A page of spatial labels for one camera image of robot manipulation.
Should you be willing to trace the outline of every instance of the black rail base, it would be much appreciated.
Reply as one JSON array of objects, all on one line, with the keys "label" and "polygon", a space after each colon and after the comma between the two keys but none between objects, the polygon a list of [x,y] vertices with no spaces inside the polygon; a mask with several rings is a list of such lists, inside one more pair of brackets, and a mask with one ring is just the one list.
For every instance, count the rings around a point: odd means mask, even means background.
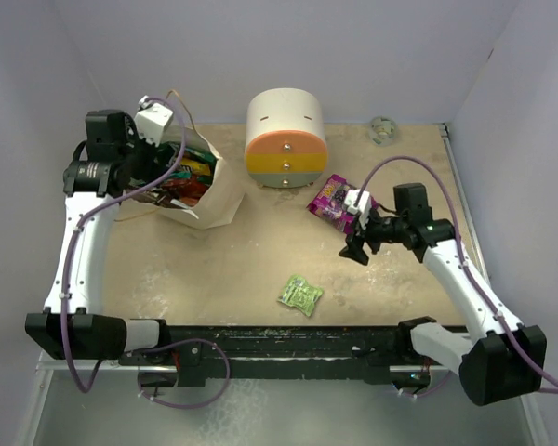
[{"label": "black rail base", "polygon": [[[462,326],[446,328],[466,331]],[[191,338],[217,344],[230,360],[232,379],[351,379],[372,385],[390,384],[392,366],[420,366],[424,362],[422,356],[410,351],[405,334],[396,326],[171,325],[165,331],[168,336],[163,344]],[[173,351],[179,356],[178,386],[203,386],[209,378],[225,376],[221,356],[207,344],[195,342]],[[171,352],[158,356],[131,353],[121,357],[120,364],[174,366]]]}]

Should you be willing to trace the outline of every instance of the white bracket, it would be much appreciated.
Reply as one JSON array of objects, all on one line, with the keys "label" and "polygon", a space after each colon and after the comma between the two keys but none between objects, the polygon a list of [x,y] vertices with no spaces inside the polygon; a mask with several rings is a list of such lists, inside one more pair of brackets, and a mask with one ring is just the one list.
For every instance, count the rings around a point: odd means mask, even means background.
[{"label": "white bracket", "polygon": [[359,194],[359,189],[349,190],[345,196],[343,206],[347,210],[348,214],[353,216],[357,216],[358,214],[360,215],[360,226],[362,229],[365,229],[370,214],[370,207],[372,206],[372,199],[370,198],[370,192],[364,190],[364,192],[362,192],[362,198],[360,198],[360,203],[356,205],[355,202]]},{"label": "white bracket", "polygon": [[439,362],[454,374],[472,349],[472,342],[438,323],[422,323],[411,330],[411,344],[420,355]]},{"label": "white bracket", "polygon": [[134,117],[139,138],[158,146],[174,118],[174,112],[163,104],[148,101],[146,96],[139,101],[139,108]]}]

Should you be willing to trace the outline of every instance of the table surface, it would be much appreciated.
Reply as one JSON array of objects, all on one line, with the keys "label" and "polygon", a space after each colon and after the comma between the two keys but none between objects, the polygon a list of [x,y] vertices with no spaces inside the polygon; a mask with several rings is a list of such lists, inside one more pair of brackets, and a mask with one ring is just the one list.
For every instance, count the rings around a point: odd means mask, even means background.
[{"label": "table surface", "polygon": [[[475,259],[472,239],[437,125],[402,125],[394,144],[380,148],[364,125],[327,125],[329,162],[311,186],[272,190],[244,167],[244,125],[197,129],[228,160],[246,190],[232,224],[194,230],[157,214],[114,224],[104,278],[107,315],[165,318],[187,325],[394,325],[430,315],[463,324],[449,297],[414,255],[384,245],[367,267],[338,256],[344,235],[306,210],[331,174],[359,186],[372,166],[395,154],[431,165],[453,196],[461,235]],[[409,162],[387,164],[370,182],[377,201],[393,207],[392,187],[422,182],[434,217],[449,218],[430,174]],[[144,213],[124,203],[119,218]],[[325,292],[307,318],[277,302],[292,274]]]}]

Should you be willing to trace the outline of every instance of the purple snack bag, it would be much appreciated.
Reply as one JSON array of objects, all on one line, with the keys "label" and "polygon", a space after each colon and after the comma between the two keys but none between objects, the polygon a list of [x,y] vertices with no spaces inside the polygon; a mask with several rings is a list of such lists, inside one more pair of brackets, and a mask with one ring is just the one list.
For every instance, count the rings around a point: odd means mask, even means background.
[{"label": "purple snack bag", "polygon": [[[308,204],[308,210],[323,220],[328,221],[340,232],[345,234],[352,233],[352,223],[355,217],[349,215],[343,209],[345,196],[349,189],[355,189],[355,187],[348,184],[345,178],[339,175],[331,175],[320,192],[318,192],[318,195],[316,195],[316,198]],[[376,209],[379,204],[376,203],[374,198],[371,198],[371,200],[372,207]]]}]

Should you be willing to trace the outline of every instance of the green snack packet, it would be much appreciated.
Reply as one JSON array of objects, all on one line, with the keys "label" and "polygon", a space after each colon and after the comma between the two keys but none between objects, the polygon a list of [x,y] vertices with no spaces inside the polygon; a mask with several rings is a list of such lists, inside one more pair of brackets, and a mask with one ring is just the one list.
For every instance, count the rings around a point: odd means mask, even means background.
[{"label": "green snack packet", "polygon": [[321,295],[323,295],[322,288],[312,286],[306,282],[306,279],[294,274],[289,278],[278,300],[282,304],[299,309],[310,318],[314,305]]}]

